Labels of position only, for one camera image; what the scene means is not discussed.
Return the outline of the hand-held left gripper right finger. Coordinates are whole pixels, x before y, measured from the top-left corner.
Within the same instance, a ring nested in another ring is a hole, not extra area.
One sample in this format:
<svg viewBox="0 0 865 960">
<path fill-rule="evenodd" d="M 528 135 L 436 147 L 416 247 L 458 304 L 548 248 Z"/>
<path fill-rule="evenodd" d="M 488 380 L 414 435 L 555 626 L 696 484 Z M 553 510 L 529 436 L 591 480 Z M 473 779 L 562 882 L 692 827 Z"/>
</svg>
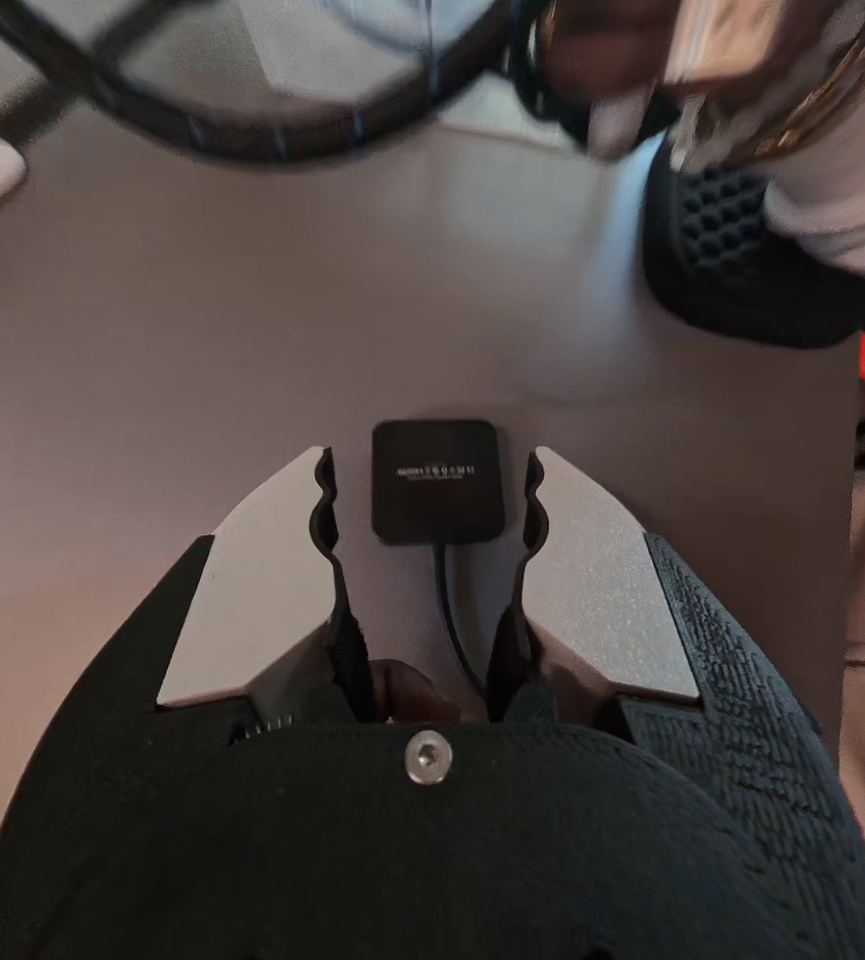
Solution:
<svg viewBox="0 0 865 960">
<path fill-rule="evenodd" d="M 609 490 L 555 450 L 528 454 L 511 599 L 486 679 L 491 721 L 520 691 L 548 691 L 556 717 L 593 724 L 617 697 L 692 709 L 701 692 L 647 531 Z"/>
</svg>

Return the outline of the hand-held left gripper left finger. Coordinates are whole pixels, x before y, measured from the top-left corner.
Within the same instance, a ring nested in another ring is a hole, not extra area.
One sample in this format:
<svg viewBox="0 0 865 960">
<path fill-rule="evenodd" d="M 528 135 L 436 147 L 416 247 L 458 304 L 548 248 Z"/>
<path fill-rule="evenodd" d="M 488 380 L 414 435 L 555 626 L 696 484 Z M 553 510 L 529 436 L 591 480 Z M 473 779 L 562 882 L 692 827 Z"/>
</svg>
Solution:
<svg viewBox="0 0 865 960">
<path fill-rule="evenodd" d="M 373 683 L 339 541 L 332 450 L 312 446 L 214 530 L 156 698 L 181 709 L 244 699 L 261 724 L 288 724 L 334 683 L 361 722 Z"/>
</svg>

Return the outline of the black square hub with cable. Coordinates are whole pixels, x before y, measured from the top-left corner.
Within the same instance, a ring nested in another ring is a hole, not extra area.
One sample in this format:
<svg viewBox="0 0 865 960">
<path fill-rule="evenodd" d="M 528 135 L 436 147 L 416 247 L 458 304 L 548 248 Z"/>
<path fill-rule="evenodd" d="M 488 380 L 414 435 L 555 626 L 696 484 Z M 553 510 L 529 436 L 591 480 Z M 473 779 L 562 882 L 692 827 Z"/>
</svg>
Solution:
<svg viewBox="0 0 865 960">
<path fill-rule="evenodd" d="M 427 546 L 436 600 L 466 682 L 480 699 L 474 668 L 452 610 L 448 549 L 492 543 L 507 525 L 499 436 L 481 418 L 388 419 L 371 436 L 371 528 L 384 546 Z"/>
</svg>

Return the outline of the person's right forearm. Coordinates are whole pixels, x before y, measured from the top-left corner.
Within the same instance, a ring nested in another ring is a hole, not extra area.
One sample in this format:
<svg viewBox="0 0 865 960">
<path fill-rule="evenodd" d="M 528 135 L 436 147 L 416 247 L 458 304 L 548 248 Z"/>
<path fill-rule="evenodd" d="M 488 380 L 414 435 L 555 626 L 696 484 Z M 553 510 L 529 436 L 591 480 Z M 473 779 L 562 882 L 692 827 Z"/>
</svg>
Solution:
<svg viewBox="0 0 865 960">
<path fill-rule="evenodd" d="M 765 169 L 769 224 L 818 261 L 865 277 L 865 93 L 830 133 Z"/>
</svg>

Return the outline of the grey desk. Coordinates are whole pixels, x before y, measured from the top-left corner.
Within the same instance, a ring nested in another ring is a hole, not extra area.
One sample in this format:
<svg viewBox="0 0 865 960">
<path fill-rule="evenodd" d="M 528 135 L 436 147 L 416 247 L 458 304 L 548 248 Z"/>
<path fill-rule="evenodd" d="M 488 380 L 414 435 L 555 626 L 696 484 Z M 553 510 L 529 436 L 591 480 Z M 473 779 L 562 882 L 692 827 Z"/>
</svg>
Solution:
<svg viewBox="0 0 865 960">
<path fill-rule="evenodd" d="M 612 166 L 435 125 L 317 171 L 193 162 L 90 109 L 0 209 L 0 822 L 82 670 L 199 535 L 332 448 L 337 554 L 376 657 L 474 701 L 430 551 L 380 545 L 374 426 L 477 417 L 503 537 L 455 555 L 480 666 L 549 447 L 661 534 L 837 751 L 855 339 L 797 351 L 650 296 L 659 140 Z"/>
</svg>

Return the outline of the person's left hand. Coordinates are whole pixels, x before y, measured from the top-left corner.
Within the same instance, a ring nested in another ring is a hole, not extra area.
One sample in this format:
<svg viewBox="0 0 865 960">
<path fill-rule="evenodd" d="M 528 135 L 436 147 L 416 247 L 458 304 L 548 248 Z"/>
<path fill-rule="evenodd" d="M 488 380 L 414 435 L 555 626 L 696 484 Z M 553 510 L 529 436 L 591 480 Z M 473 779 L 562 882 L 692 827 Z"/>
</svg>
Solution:
<svg viewBox="0 0 865 960">
<path fill-rule="evenodd" d="M 415 667 L 391 658 L 371 660 L 369 667 L 377 723 L 430 726 L 461 722 L 461 707 Z"/>
</svg>

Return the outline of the person's right hand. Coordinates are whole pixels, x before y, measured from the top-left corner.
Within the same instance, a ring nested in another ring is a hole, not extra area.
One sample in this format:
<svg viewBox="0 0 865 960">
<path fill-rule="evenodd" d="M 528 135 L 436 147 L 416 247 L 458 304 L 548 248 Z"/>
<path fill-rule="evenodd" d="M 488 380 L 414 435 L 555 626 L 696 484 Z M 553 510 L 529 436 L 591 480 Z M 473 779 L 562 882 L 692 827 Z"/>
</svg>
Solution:
<svg viewBox="0 0 865 960">
<path fill-rule="evenodd" d="M 577 104 L 651 87 L 661 76 L 679 1 L 556 1 L 539 31 L 542 78 Z"/>
</svg>

